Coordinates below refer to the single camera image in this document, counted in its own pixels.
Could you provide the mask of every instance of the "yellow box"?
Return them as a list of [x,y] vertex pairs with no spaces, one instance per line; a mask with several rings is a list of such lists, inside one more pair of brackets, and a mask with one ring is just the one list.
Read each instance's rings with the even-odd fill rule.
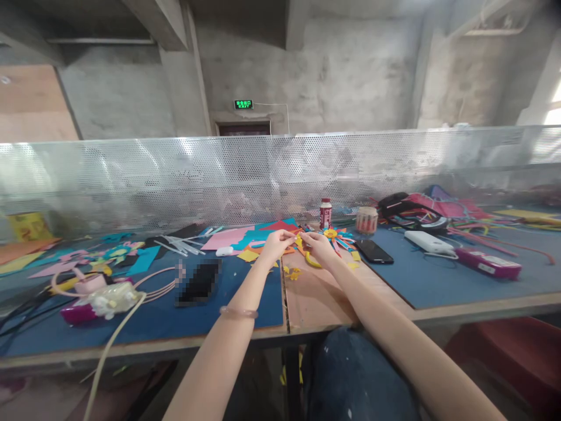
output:
[[20,243],[53,238],[40,212],[8,215],[8,220]]

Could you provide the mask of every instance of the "forearm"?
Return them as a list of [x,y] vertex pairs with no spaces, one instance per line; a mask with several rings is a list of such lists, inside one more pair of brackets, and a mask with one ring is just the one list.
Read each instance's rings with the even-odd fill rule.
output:
[[439,420],[504,420],[472,380],[413,322],[359,280],[342,259],[333,274],[365,329],[403,371]]
[[[228,306],[257,310],[269,269],[258,260]],[[254,325],[255,320],[248,317],[219,317],[189,366],[164,421],[222,420]]]

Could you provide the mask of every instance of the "smartphone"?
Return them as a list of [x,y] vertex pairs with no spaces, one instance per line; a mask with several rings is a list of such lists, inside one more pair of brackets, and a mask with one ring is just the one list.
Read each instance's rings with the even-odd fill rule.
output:
[[383,248],[372,240],[358,240],[355,246],[362,252],[370,263],[392,264],[393,257],[387,254]]

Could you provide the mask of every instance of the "green exit sign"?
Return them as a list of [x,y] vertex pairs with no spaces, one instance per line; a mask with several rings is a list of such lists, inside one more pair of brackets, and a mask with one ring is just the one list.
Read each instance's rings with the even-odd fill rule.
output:
[[236,99],[234,101],[234,109],[253,109],[253,101],[250,99]]

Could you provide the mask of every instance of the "red bottle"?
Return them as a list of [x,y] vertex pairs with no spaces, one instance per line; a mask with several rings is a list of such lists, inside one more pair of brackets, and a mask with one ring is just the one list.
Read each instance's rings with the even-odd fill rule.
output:
[[331,199],[323,198],[320,206],[320,229],[326,230],[331,226]]

